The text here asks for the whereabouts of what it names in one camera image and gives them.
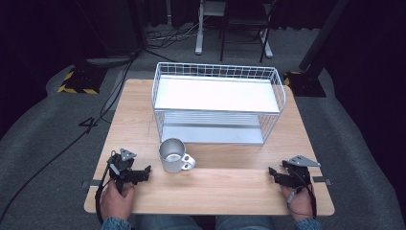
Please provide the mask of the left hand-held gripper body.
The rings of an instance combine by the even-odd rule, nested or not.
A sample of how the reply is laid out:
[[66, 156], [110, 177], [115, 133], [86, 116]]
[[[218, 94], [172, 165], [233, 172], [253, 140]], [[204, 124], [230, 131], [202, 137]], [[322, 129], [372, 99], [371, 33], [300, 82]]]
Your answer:
[[109, 176], [115, 182], [119, 193], [123, 191], [125, 183], [136, 185], [143, 180], [142, 171], [133, 171], [136, 153], [127, 149], [120, 149], [120, 152], [112, 151], [110, 158], [107, 161]]

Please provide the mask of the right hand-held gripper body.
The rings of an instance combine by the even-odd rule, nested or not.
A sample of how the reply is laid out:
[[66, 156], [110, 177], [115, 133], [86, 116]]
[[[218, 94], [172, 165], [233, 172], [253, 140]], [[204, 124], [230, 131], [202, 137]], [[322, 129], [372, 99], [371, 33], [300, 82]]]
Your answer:
[[282, 160], [282, 166], [288, 172], [288, 175], [282, 179], [282, 185], [287, 188], [292, 188], [298, 193], [302, 188], [311, 184], [308, 168], [320, 168], [321, 164], [302, 155], [297, 155], [288, 160]]

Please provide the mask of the silver metal cup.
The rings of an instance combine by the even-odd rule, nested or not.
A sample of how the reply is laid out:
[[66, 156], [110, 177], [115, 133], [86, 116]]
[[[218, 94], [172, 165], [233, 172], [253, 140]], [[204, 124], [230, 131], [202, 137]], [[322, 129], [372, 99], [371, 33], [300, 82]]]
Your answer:
[[189, 171], [196, 164], [196, 161], [186, 153], [185, 144], [176, 138], [169, 138], [160, 145], [159, 156], [167, 173]]

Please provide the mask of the white wire shelf rack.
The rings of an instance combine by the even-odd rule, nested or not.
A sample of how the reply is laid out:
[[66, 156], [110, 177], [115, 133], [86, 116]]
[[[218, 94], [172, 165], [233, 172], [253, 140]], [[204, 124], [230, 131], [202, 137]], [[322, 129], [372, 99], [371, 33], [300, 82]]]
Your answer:
[[151, 104], [161, 141], [263, 145], [285, 103], [274, 67], [156, 65]]

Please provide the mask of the person's right hand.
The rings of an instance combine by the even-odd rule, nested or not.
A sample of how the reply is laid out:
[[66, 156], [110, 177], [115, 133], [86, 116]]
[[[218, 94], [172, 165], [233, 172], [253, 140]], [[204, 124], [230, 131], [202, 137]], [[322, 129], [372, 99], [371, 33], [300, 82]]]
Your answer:
[[281, 186], [281, 190], [284, 199], [290, 200], [288, 210], [295, 221], [313, 218], [311, 198], [306, 189], [302, 189], [299, 193], [294, 193], [293, 189]]

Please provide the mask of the person's left hand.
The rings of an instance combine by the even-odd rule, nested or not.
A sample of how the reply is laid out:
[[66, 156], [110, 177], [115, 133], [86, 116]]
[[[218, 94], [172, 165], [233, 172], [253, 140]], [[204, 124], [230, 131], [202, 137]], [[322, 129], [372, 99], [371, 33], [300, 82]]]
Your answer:
[[133, 186], [124, 187], [120, 194], [116, 183], [110, 181], [101, 194], [101, 216], [103, 219], [117, 218], [127, 220], [131, 213], [135, 197]]

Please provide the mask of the grey tape strip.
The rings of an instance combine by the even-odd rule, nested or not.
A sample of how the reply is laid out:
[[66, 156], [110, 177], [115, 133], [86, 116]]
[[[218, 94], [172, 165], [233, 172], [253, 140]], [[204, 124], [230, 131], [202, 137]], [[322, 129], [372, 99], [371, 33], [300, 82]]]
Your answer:
[[90, 180], [90, 181], [82, 181], [80, 184], [80, 187], [82, 189], [89, 189], [92, 186], [98, 187], [100, 185], [101, 181], [100, 180]]
[[312, 176], [312, 179], [315, 183], [325, 183], [327, 186], [331, 186], [333, 184], [330, 179], [323, 176]]

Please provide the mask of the person's legs in jeans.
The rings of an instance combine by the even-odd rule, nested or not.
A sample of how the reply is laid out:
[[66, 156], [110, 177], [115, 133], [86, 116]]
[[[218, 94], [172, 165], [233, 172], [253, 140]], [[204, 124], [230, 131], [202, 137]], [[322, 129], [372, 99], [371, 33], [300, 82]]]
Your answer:
[[136, 230], [295, 230], [293, 223], [268, 216], [140, 215]]

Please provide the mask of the yellow-black striped stand base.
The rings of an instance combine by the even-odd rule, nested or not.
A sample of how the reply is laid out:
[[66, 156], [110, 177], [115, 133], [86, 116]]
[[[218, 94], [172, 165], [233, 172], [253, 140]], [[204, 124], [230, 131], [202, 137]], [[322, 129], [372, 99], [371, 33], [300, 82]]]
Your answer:
[[72, 67], [57, 92], [97, 95], [101, 92], [106, 73], [105, 68], [80, 69]]

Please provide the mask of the black stand with striped base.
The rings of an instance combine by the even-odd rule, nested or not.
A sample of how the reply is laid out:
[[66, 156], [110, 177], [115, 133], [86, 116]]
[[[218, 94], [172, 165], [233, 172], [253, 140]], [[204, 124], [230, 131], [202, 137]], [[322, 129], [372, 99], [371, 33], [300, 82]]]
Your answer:
[[288, 85], [295, 97], [324, 98], [326, 93], [318, 77], [321, 74], [328, 55], [331, 54], [327, 43], [330, 33], [339, 21], [349, 0], [338, 0], [322, 29], [316, 36], [312, 45], [299, 65], [301, 72], [286, 72], [283, 75], [285, 84]]

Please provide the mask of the black chair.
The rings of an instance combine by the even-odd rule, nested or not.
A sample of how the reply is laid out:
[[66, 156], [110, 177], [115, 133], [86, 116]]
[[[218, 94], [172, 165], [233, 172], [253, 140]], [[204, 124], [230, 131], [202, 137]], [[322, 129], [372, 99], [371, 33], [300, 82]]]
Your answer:
[[[253, 44], [258, 41], [261, 46], [259, 62], [266, 57], [271, 14], [279, 0], [225, 0], [225, 8], [220, 27], [220, 60], [224, 58], [227, 43]], [[252, 41], [227, 40], [228, 31], [256, 31]]]

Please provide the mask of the white desk frame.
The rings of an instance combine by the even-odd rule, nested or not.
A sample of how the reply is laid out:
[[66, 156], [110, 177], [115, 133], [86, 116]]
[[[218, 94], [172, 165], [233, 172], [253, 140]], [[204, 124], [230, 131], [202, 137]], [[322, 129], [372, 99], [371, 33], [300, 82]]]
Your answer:
[[201, 55], [203, 53], [204, 38], [204, 20], [212, 16], [222, 17], [224, 15], [226, 3], [223, 0], [199, 0], [197, 35], [194, 53]]

